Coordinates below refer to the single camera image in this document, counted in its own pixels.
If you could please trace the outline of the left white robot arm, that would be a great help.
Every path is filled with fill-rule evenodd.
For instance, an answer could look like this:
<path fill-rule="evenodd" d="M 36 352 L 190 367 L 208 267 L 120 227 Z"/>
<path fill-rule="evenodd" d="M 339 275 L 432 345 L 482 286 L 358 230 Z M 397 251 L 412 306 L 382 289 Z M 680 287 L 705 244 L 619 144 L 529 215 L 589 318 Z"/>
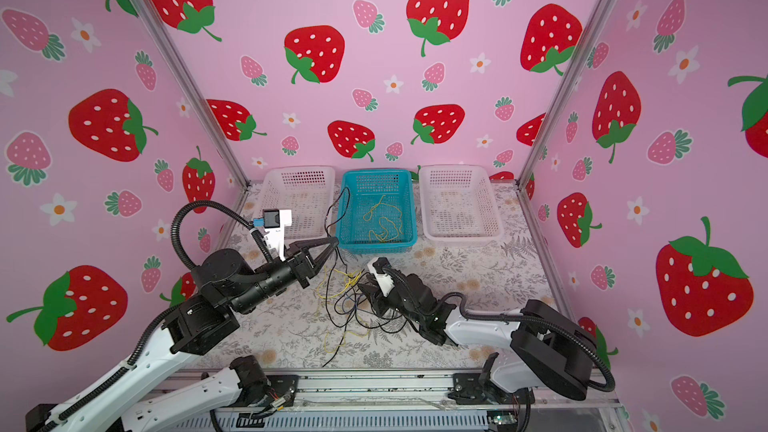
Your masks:
<path fill-rule="evenodd" d="M 250 232 L 266 259 L 252 269 L 234 249 L 222 249 L 197 265 L 180 239 L 183 219 L 193 210 L 218 210 Z M 183 206 L 171 223 L 171 243 L 191 273 L 196 291 L 188 299 L 158 314 L 145 328 L 133 351 L 113 369 L 71 399 L 40 404 L 25 417 L 29 431 L 163 431 L 204 412 L 222 407 L 267 403 L 260 417 L 275 413 L 284 399 L 253 356 L 192 385 L 152 398 L 150 392 L 184 366 L 205 356 L 267 299 L 297 283 L 309 286 L 326 261 L 337 252 L 333 236 L 298 241 L 285 246 L 283 229 L 289 211 L 270 210 L 259 221 L 248 221 L 214 201 Z"/>

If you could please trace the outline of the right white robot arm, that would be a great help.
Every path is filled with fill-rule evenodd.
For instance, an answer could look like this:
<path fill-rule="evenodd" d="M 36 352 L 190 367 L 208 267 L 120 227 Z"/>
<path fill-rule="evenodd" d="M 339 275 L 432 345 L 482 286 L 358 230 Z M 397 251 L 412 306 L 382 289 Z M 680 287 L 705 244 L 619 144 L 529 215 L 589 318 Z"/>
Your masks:
<path fill-rule="evenodd" d="M 436 298 L 416 275 L 396 270 L 366 273 L 359 289 L 377 316 L 400 314 L 434 345 L 493 348 L 481 373 L 493 391 L 511 394 L 546 387 L 583 401 L 590 389 L 615 390 L 616 380 L 598 353 L 597 339 L 540 300 L 531 299 L 510 312 L 474 311 L 464 294 Z"/>

